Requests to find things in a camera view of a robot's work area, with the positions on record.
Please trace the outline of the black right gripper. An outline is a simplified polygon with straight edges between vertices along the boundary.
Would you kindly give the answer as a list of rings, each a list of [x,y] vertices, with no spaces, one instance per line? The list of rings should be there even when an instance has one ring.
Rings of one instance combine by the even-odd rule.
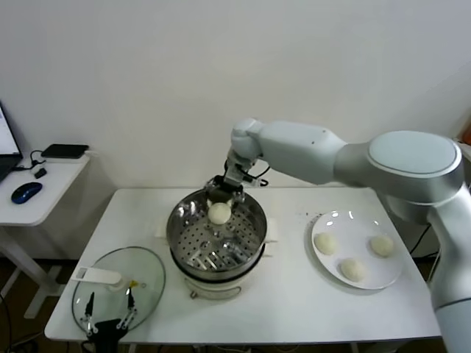
[[[245,201],[242,185],[235,186],[224,181],[223,176],[215,176],[206,183],[206,204],[211,207],[214,202],[228,202],[232,209],[237,208]]]

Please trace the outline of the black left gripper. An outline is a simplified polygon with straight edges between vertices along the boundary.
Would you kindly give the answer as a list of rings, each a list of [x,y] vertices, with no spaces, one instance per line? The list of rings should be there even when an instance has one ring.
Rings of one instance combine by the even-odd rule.
[[[132,289],[128,288],[126,292],[126,315],[121,320],[116,318],[102,321],[97,323],[96,326],[93,322],[94,297],[95,293],[92,292],[85,306],[85,314],[80,319],[82,327],[85,329],[86,335],[91,335],[91,342],[94,344],[96,353],[117,353],[118,342],[128,333],[129,325],[137,314]]]

